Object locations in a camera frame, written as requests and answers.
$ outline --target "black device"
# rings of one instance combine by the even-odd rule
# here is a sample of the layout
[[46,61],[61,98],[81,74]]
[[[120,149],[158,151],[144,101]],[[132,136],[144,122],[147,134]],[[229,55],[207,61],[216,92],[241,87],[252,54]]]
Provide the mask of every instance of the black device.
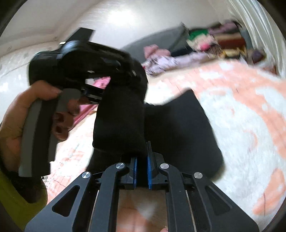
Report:
[[[30,84],[45,80],[63,93],[55,100],[37,100],[30,107],[20,176],[50,174],[57,145],[51,134],[55,111],[67,111],[67,102],[80,96],[100,103],[103,90],[85,84],[86,79],[110,76],[133,86],[146,79],[127,53],[89,42],[92,32],[80,28],[59,49],[39,52],[31,60]],[[166,191],[169,232],[259,232],[257,224],[203,173],[181,173],[164,162],[164,154],[153,152],[150,142],[146,147],[145,175],[150,189]],[[104,172],[82,173],[27,224],[25,232],[115,232],[119,190],[136,188],[138,162],[128,156]]]

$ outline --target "fingernail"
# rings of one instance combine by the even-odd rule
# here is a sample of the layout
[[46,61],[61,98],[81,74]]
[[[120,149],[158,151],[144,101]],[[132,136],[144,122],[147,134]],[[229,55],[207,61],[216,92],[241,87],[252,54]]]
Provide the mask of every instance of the fingernail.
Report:
[[59,93],[62,92],[62,91],[61,91],[60,89],[58,89],[57,87],[52,87],[51,91],[52,91],[53,93],[56,93],[56,94],[59,94]]
[[55,127],[55,131],[58,133],[58,134],[61,134],[63,132],[63,129],[59,126],[56,126]]
[[59,123],[62,123],[65,120],[64,115],[62,113],[58,113],[58,112],[55,113],[54,119]]

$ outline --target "black cloth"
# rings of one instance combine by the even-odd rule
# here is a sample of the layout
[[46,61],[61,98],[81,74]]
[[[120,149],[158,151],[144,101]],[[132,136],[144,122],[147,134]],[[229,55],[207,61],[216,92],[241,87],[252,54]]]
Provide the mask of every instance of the black cloth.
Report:
[[104,101],[103,96],[99,105],[94,127],[94,153],[88,171],[101,172],[123,161],[123,157],[139,155],[143,161],[138,162],[138,185],[145,186],[145,142],[151,141],[153,151],[161,153],[167,163],[181,172],[192,174],[198,171],[208,177],[216,174],[223,162],[222,154],[208,118],[192,90],[163,106],[145,104],[143,109],[141,101],[129,99],[130,103],[129,96],[123,93],[129,93],[129,90],[121,88],[122,92],[114,93],[118,98],[105,92],[107,96],[110,94],[106,98],[109,102]]
[[184,48],[171,52],[171,56],[172,57],[183,56],[190,54],[191,52],[195,52],[195,50],[193,50],[190,46],[186,45]]

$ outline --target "wall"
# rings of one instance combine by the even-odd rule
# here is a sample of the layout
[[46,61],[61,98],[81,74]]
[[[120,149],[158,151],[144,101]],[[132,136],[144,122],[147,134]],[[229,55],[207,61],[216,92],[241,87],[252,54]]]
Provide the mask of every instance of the wall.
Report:
[[0,121],[14,97],[28,87],[27,66],[33,55],[38,51],[55,49],[78,27],[96,30],[92,42],[121,48],[180,22],[191,28],[204,27],[216,21],[218,17],[208,0],[101,1],[79,17],[57,42],[22,48],[0,59]]

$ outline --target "device handle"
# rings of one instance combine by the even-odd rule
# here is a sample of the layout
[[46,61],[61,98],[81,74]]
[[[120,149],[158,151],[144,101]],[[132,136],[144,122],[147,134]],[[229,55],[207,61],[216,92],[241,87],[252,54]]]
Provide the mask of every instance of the device handle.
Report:
[[49,101],[32,103],[23,128],[19,176],[41,177],[50,174],[50,162],[55,160],[58,139],[51,133],[53,114],[68,112],[70,99],[79,99],[78,89],[64,89],[60,96]]

